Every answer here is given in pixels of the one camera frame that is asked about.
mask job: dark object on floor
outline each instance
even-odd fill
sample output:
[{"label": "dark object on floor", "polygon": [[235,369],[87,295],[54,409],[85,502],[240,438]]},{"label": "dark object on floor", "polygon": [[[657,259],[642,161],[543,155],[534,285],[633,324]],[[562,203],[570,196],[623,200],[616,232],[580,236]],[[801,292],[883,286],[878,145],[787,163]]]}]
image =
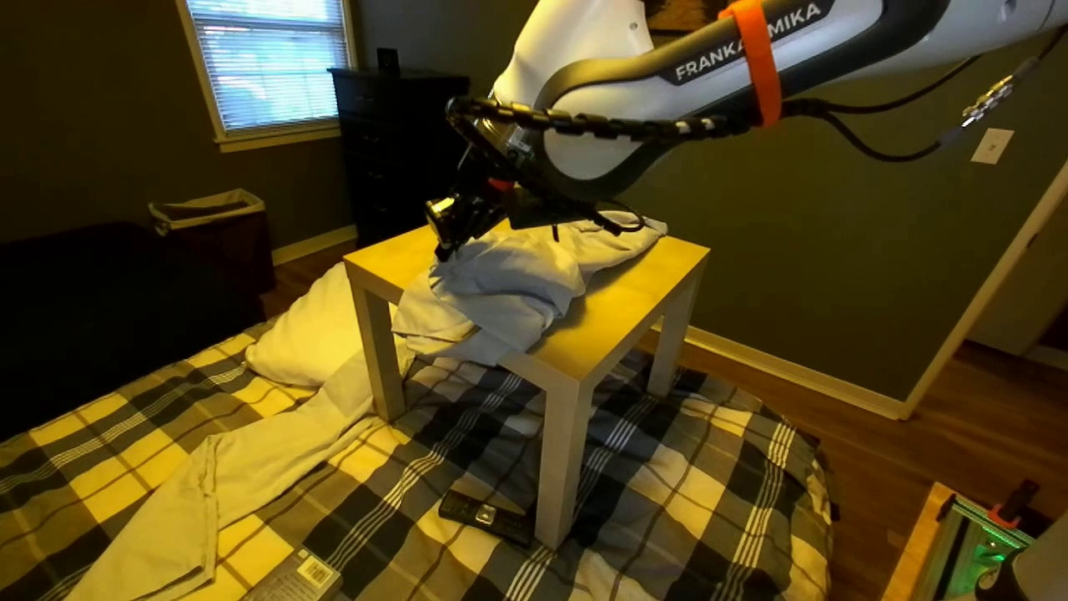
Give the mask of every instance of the dark object on floor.
[{"label": "dark object on floor", "polygon": [[0,442],[263,319],[216,267],[138,225],[0,247]]}]

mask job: table leg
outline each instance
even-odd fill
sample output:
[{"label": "table leg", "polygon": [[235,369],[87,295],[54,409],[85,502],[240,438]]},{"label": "table leg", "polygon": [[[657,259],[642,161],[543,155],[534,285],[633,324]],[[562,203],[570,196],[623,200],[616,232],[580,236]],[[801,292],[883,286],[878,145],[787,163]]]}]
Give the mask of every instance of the table leg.
[{"label": "table leg", "polygon": [[667,393],[676,369],[681,344],[686,338],[694,299],[696,299],[702,271],[694,271],[667,302],[661,321],[661,340],[655,353],[655,369],[647,373],[652,393]]},{"label": "table leg", "polygon": [[395,422],[405,411],[405,383],[396,369],[390,304],[354,285],[356,324],[373,392],[373,411]]},{"label": "table leg", "polygon": [[592,429],[592,382],[553,382],[543,392],[534,539],[562,549],[570,521]]}]

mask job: checkered blanket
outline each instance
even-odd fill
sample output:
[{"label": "checkered blanket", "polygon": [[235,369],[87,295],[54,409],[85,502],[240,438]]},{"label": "checkered blanket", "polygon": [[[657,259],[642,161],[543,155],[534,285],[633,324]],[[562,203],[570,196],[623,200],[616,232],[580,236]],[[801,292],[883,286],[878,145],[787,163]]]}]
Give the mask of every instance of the checkered blanket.
[{"label": "checkered blanket", "polygon": [[[206,436],[307,398],[243,363],[253,338],[0,443],[0,599],[69,595]],[[531,512],[540,448],[531,383],[436,358],[413,363],[405,417],[366,417],[348,452],[226,523],[197,599],[243,599],[298,550],[339,572],[339,599],[823,599],[830,523],[815,443],[702,373],[647,398],[647,363],[630,353],[599,387],[562,550],[436,516],[449,488]]]}]

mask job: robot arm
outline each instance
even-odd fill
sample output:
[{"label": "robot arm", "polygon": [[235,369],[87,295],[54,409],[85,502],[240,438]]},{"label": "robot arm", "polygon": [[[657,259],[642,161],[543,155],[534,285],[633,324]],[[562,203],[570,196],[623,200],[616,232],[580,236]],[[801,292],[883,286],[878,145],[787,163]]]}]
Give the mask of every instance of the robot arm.
[{"label": "robot arm", "polygon": [[[778,89],[795,97],[842,77],[930,66],[1007,48],[1068,25],[1068,0],[762,0],[762,14]],[[489,101],[531,114],[487,118],[449,106],[471,151],[458,196],[431,203],[431,225],[442,234],[436,259],[497,216],[515,216],[524,203],[556,206],[543,220],[586,216],[593,210],[573,206],[629,190],[684,141],[611,136],[623,129],[622,124],[694,122],[742,135],[765,122],[742,27],[719,16],[657,48],[643,0],[538,0]]]}]

